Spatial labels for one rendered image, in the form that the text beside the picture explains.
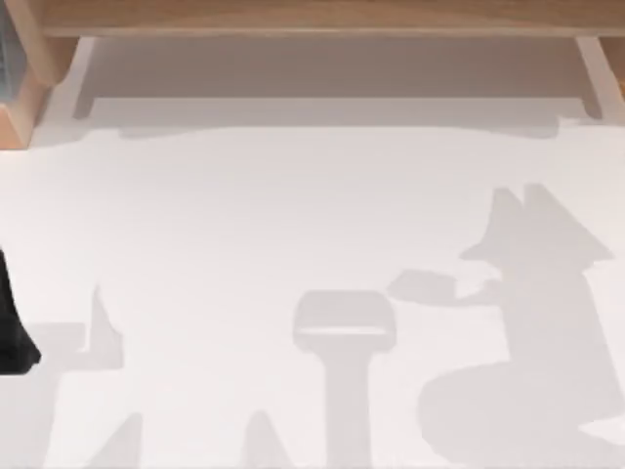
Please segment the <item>wooden cupboard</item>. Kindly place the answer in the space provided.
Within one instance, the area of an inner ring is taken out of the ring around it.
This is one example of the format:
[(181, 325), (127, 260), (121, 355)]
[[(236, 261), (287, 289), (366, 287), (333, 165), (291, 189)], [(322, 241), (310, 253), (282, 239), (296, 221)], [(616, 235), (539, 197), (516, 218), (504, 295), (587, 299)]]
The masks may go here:
[(625, 0), (0, 0), (32, 78), (94, 43), (86, 98), (570, 98), (595, 39), (625, 97)]

